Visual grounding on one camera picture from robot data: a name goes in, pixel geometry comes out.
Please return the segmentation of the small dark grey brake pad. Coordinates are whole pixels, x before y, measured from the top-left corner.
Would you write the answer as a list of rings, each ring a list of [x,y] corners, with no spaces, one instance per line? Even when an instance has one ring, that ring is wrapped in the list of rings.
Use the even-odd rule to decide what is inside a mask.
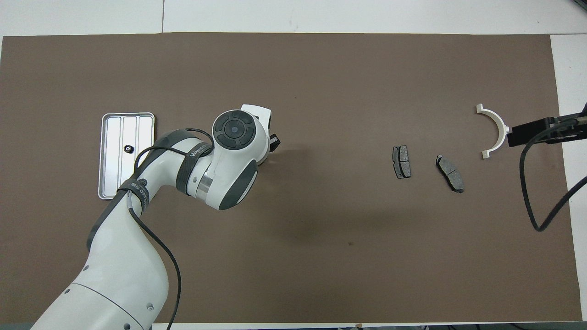
[[[394,146],[392,152],[394,173],[397,178],[410,178],[411,168],[406,145]]]

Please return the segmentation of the large dark grey brake pad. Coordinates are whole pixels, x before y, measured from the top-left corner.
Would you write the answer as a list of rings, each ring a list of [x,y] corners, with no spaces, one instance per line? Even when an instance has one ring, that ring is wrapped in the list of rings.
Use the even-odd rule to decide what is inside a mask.
[[[464,192],[464,181],[461,173],[457,167],[449,161],[446,157],[439,154],[436,158],[436,167],[439,172],[443,175],[449,188],[453,192],[463,193]]]

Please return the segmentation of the silver metal tray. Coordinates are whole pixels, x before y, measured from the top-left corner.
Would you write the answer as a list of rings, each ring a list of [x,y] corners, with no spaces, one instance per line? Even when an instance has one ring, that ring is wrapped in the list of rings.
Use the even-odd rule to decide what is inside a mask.
[[[155,141],[155,115],[150,112],[107,113],[101,119],[97,196],[111,200],[134,171],[140,152]],[[134,153],[123,152],[125,145]]]

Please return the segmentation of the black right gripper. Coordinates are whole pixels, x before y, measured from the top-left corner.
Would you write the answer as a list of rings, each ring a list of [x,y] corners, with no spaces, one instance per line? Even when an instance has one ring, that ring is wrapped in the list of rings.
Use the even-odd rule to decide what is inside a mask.
[[[571,120],[576,120],[578,123],[560,129],[558,133],[545,134],[535,144],[553,144],[553,141],[558,138],[562,138],[562,142],[587,139],[587,103],[585,103],[580,113],[560,115],[558,119],[543,118],[514,126],[510,133],[508,133],[508,146],[513,148],[520,145],[527,145],[536,135],[541,135],[542,131],[549,129],[557,120],[559,123],[566,123]]]

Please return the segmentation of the brown table mat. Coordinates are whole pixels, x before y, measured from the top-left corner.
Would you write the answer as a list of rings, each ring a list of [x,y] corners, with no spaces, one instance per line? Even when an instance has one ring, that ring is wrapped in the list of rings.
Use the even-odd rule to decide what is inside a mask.
[[[165,33],[4,38],[0,324],[35,322],[84,266],[105,113],[151,111],[163,136],[244,103],[281,145],[243,202],[172,186],[145,212],[182,270],[177,322],[581,319],[568,207],[536,232],[522,148],[480,155],[478,103],[514,126],[558,114],[549,36]]]

